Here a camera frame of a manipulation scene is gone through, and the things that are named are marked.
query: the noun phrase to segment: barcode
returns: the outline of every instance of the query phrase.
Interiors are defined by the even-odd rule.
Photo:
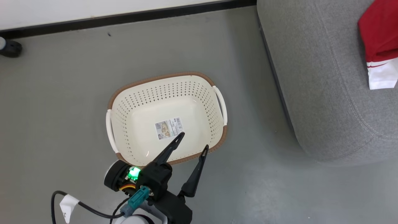
[[[182,130],[182,124],[181,124],[181,120],[179,118],[176,118],[177,121],[177,126],[179,130]]]

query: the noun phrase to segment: white plastic basket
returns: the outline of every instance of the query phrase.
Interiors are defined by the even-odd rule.
[[[215,151],[225,140],[227,119],[225,101],[214,82],[202,73],[186,72],[120,88],[109,101],[106,128],[117,157],[141,167],[181,131],[185,136],[170,164],[197,158],[206,144],[209,152]]]

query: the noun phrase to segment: black cable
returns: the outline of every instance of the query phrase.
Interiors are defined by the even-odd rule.
[[[102,213],[102,212],[98,212],[97,210],[91,208],[90,206],[84,204],[84,203],[81,202],[81,201],[79,201],[78,204],[79,204],[81,207],[83,207],[83,208],[89,210],[90,212],[92,212],[92,213],[94,213],[94,214],[96,214],[96,215],[98,215],[98,216],[104,217],[104,218],[119,218],[119,217],[122,217],[122,216],[124,215],[124,213],[120,213],[120,214],[118,214],[118,215],[111,216],[111,215],[104,214],[104,213]]]
[[[114,216],[117,213],[117,210],[119,210],[120,207],[122,207],[122,205],[124,203],[126,203],[126,201],[128,201],[130,198],[126,198],[125,200],[123,200],[117,207],[116,209],[113,211],[112,215]]]
[[[53,220],[53,224],[57,224],[57,223],[55,222],[55,211],[54,211],[54,200],[55,200],[55,196],[56,196],[57,194],[60,194],[60,195],[63,195],[63,196],[67,195],[67,194],[66,194],[65,192],[63,192],[63,191],[54,191],[53,195],[51,196],[51,218],[52,218],[52,220]]]
[[[51,218],[52,218],[52,220],[53,220],[53,224],[56,224],[56,222],[55,222],[55,211],[54,211],[54,200],[55,200],[55,196],[56,196],[57,194],[60,194],[60,195],[63,195],[63,196],[67,195],[67,194],[66,194],[65,192],[63,192],[63,191],[54,191],[53,195],[51,196]],[[124,215],[123,212],[120,213],[120,214],[118,214],[118,215],[114,215],[114,214],[113,214],[113,215],[107,215],[107,214],[104,214],[104,213],[102,213],[102,212],[98,212],[97,210],[91,208],[90,206],[84,204],[84,203],[81,202],[81,201],[79,201],[78,204],[79,204],[81,207],[83,207],[83,208],[89,210],[90,212],[92,212],[92,213],[94,213],[94,214],[96,214],[96,215],[98,215],[98,216],[104,217],[104,218],[111,218],[111,219],[114,219],[114,218],[122,217],[122,216]]]

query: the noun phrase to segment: product label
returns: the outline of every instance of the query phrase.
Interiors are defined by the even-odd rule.
[[[180,118],[173,118],[155,124],[158,139],[176,137],[184,131]]]

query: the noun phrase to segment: green led light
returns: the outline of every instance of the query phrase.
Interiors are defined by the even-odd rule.
[[[129,173],[127,174],[127,177],[129,179],[136,181],[138,179],[138,173],[140,171],[141,171],[140,169],[138,169],[137,167],[134,167],[132,170],[129,171]]]

